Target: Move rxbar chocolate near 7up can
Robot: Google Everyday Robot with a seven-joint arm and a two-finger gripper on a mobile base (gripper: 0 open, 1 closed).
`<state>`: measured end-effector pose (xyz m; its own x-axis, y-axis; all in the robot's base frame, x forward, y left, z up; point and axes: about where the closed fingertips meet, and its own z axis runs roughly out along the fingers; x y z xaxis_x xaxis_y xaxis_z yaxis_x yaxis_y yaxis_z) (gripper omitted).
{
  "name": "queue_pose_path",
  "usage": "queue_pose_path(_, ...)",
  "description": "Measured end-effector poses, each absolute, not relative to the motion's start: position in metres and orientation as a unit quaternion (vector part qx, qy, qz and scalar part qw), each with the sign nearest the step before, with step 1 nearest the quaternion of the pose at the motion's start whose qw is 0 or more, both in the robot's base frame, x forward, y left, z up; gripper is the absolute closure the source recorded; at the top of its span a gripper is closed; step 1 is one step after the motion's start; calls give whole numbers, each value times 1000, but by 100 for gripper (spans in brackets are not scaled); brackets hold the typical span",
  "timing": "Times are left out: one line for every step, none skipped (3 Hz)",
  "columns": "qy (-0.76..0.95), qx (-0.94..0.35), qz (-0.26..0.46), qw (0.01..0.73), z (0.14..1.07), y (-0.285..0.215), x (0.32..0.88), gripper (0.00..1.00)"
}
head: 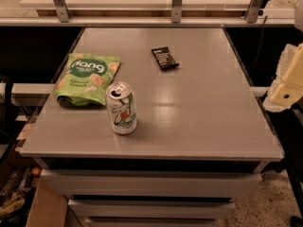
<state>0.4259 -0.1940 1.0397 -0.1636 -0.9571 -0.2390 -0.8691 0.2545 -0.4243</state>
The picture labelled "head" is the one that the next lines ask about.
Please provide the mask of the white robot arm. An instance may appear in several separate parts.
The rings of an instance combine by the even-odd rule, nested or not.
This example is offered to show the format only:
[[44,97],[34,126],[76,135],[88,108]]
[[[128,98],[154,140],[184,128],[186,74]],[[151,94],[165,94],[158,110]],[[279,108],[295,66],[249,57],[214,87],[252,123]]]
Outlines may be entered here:
[[[278,0],[294,8],[294,26],[303,30],[303,0]],[[303,96],[303,44],[286,44],[279,58],[276,79],[268,91],[269,101],[291,107]]]

